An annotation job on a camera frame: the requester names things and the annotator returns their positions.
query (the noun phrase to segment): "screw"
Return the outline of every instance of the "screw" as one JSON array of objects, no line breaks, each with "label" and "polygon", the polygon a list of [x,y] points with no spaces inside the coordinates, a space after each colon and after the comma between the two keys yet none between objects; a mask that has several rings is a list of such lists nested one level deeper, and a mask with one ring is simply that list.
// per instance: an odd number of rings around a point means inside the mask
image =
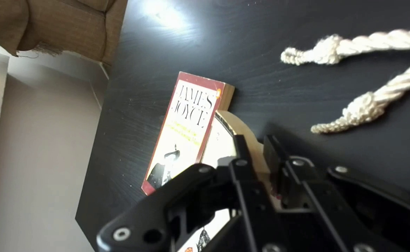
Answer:
[{"label": "screw", "polygon": [[204,167],[199,168],[200,173],[207,173],[209,171],[211,171],[211,168],[209,166],[204,166]]},{"label": "screw", "polygon": [[356,244],[353,250],[354,252],[375,252],[375,250],[367,244]]},{"label": "screw", "polygon": [[118,228],[113,233],[113,239],[117,242],[122,242],[130,236],[130,229],[126,227]]},{"label": "screw", "polygon": [[305,164],[305,162],[303,160],[294,160],[292,161],[292,164],[295,166],[302,166]]},{"label": "screw", "polygon": [[280,249],[279,246],[269,243],[269,244],[266,244],[262,248],[262,252],[284,252],[284,251],[282,251],[282,249]]},{"label": "screw", "polygon": [[346,172],[348,172],[348,169],[344,166],[337,166],[336,171],[340,172],[340,173],[346,173]]},{"label": "screw", "polygon": [[239,159],[236,161],[237,166],[245,166],[247,164],[247,161],[244,159]]}]

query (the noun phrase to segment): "dark wooden table surface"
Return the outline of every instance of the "dark wooden table surface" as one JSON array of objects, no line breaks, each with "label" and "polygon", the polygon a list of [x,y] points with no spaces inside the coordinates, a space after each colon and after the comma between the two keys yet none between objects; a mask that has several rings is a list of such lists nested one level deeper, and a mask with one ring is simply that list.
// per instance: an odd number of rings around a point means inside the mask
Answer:
[{"label": "dark wooden table surface", "polygon": [[76,220],[96,249],[106,222],[144,197],[141,182],[179,71],[234,85],[230,111],[259,139],[410,190],[410,92],[380,120],[315,135],[354,97],[410,66],[410,51],[337,66],[282,64],[287,46],[410,29],[410,0],[129,0]]}]

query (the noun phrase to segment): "rope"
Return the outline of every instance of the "rope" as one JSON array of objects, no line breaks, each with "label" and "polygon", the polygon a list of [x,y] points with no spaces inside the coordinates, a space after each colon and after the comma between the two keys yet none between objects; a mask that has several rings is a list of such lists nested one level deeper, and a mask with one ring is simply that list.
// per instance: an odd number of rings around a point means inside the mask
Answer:
[{"label": "rope", "polygon": [[[286,48],[281,60],[287,64],[301,65],[309,62],[317,64],[337,64],[351,55],[384,50],[409,50],[410,31],[394,30],[389,33],[376,32],[370,36],[359,36],[353,40],[343,39],[338,35],[320,40],[308,51]],[[375,92],[367,92],[353,100],[343,111],[342,116],[331,122],[311,127],[313,133],[335,133],[353,126],[368,123],[382,114],[391,102],[399,99],[410,90],[410,67],[394,77]]]}]

